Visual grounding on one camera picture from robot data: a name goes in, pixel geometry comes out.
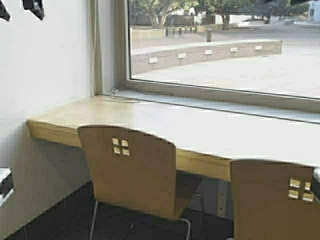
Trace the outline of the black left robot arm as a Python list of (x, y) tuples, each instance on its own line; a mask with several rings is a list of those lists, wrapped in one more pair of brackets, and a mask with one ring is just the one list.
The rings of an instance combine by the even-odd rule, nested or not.
[[(42, 0), (22, 0), (22, 5), (24, 10), (30, 11), (34, 14), (40, 21), (45, 18), (45, 10)], [(11, 15), (7, 11), (5, 5), (0, 1), (0, 18), (9, 22)]]

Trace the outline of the left robot base edge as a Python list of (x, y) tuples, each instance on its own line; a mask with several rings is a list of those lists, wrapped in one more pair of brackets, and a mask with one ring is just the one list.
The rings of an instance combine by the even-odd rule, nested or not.
[(0, 206), (2, 206), (14, 192), (13, 173), (11, 168), (0, 168)]

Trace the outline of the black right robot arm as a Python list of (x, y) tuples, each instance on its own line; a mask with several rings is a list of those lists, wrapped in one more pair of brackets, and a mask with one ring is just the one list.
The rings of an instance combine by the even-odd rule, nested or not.
[[(272, 2), (273, 0), (264, 0), (264, 3), (267, 4), (267, 3), (270, 3)], [(309, 2), (311, 0), (290, 0), (290, 5), (297, 5), (297, 4), (302, 4), (302, 3), (305, 3), (305, 2)]]

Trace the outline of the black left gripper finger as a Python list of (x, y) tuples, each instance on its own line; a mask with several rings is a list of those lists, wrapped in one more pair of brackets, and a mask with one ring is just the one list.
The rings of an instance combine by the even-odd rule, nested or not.
[(5, 21), (10, 21), (11, 15), (7, 11), (5, 5), (0, 1), (0, 18)]

